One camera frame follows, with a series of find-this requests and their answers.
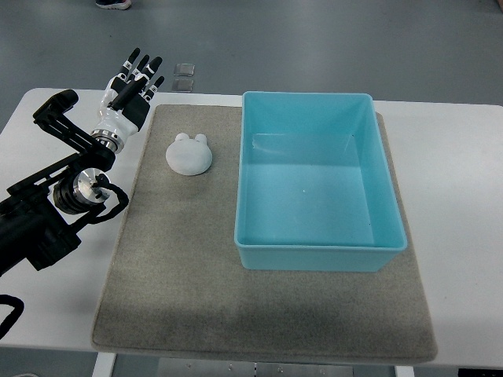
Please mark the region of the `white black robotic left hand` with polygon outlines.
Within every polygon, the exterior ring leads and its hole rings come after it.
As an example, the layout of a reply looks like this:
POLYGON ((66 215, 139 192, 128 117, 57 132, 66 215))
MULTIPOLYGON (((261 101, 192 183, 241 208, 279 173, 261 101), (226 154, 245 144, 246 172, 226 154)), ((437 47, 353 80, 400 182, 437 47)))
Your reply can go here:
POLYGON ((154 98, 164 77, 155 78, 163 59, 139 57, 134 49, 118 73, 105 88, 98 109, 99 122, 91 136, 115 154, 121 153, 127 140, 145 124, 154 98))

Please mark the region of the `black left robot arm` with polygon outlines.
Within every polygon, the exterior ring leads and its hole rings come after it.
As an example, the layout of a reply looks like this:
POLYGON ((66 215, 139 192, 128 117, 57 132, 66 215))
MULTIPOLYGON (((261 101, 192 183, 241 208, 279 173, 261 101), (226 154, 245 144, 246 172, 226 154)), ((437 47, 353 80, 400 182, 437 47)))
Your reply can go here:
POLYGON ((78 128, 66 112, 74 90, 54 94, 33 115, 42 130, 75 153, 17 182, 1 202, 1 271, 23 260, 35 269, 54 265, 81 243, 80 230, 114 218, 128 195, 108 179, 115 153, 78 128))

